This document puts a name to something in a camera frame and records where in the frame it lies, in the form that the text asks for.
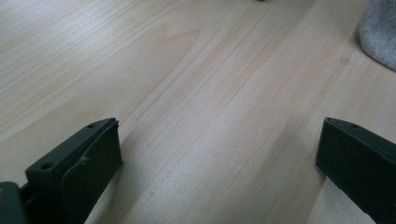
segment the gray sock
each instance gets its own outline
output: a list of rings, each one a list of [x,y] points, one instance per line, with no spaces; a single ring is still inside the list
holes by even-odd
[[[363,50],[396,71],[396,0],[370,0],[360,32]]]

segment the light wood surface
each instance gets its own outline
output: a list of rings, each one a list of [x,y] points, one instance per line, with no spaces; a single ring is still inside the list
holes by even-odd
[[[87,223],[359,223],[314,162],[325,117],[396,142],[366,4],[1,1],[0,180],[115,117],[124,165]]]

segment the gray fabric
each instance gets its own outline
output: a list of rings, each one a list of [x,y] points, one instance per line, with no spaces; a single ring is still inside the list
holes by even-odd
[[[360,32],[363,50],[396,71],[396,0],[370,0]]]

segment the wood grain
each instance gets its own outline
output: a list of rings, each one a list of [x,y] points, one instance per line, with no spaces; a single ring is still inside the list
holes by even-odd
[[[0,180],[115,117],[124,165],[87,223],[333,223],[323,119],[396,141],[396,74],[359,47],[366,4],[1,1]]]

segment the dark plastic object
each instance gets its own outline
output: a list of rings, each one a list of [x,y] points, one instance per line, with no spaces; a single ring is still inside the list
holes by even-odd
[[[396,223],[396,145],[356,124],[325,119],[316,166],[376,223]]]
[[[7,187],[0,206],[22,200],[24,207],[13,214],[0,210],[0,223],[84,223],[121,165],[118,122],[92,123],[31,165],[20,190],[8,192],[9,183],[0,183]]]

